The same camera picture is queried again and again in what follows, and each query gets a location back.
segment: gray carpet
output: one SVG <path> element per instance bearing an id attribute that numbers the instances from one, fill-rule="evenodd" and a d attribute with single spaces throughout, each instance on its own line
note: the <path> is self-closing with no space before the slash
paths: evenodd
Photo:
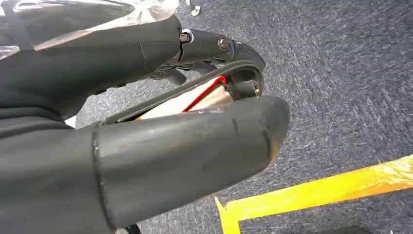
<path id="1" fill-rule="evenodd" d="M 221 191 L 222 203 L 412 153 L 413 16 L 408 0 L 206 0 L 181 6 L 185 27 L 251 44 L 267 62 L 264 94 L 289 101 L 292 122 L 278 158 Z M 89 98 L 85 125 L 173 86 L 145 80 Z M 305 233 L 358 225 L 413 233 L 412 190 L 241 222 L 243 234 Z M 143 234 L 220 234 L 213 197 L 141 223 Z"/>

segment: red wire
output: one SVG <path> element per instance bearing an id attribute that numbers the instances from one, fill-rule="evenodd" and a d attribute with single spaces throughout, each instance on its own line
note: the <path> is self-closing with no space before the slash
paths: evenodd
<path id="1" fill-rule="evenodd" d="M 189 111 L 192 107 L 194 107 L 200 100 L 202 100 L 219 82 L 226 84 L 226 78 L 224 76 L 219 76 L 216 80 L 207 88 L 205 89 L 198 97 L 195 98 L 194 101 L 189 104 L 183 112 Z"/>

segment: bolt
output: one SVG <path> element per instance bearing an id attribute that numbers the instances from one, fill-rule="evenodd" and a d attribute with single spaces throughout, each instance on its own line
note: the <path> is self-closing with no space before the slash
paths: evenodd
<path id="1" fill-rule="evenodd" d="M 191 41 L 191 37 L 189 36 L 188 33 L 181 33 L 181 34 L 179 35 L 179 40 L 180 40 L 182 43 L 187 43 L 187 42 L 190 42 L 190 41 Z"/>
<path id="2" fill-rule="evenodd" d="M 222 51 L 226 51 L 228 49 L 228 39 L 224 36 L 220 36 L 218 38 L 218 47 Z"/>

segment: metal fitting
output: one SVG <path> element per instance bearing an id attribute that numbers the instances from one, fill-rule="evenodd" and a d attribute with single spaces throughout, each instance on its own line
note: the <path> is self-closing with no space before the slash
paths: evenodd
<path id="1" fill-rule="evenodd" d="M 182 43 L 188 43 L 188 42 L 191 41 L 191 36 L 190 36 L 188 33 L 181 33 L 181 34 L 179 35 L 179 40 L 180 40 Z"/>
<path id="2" fill-rule="evenodd" d="M 222 51 L 227 51 L 229 46 L 228 39 L 225 36 L 218 37 L 218 47 Z"/>

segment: floor marking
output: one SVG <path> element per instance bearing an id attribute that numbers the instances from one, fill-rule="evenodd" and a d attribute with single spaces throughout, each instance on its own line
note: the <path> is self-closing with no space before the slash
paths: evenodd
<path id="1" fill-rule="evenodd" d="M 356 198 L 413 188 L 413 155 L 371 167 L 334 175 L 230 201 L 217 197 L 224 234 L 241 234 L 239 221 L 276 215 Z"/>

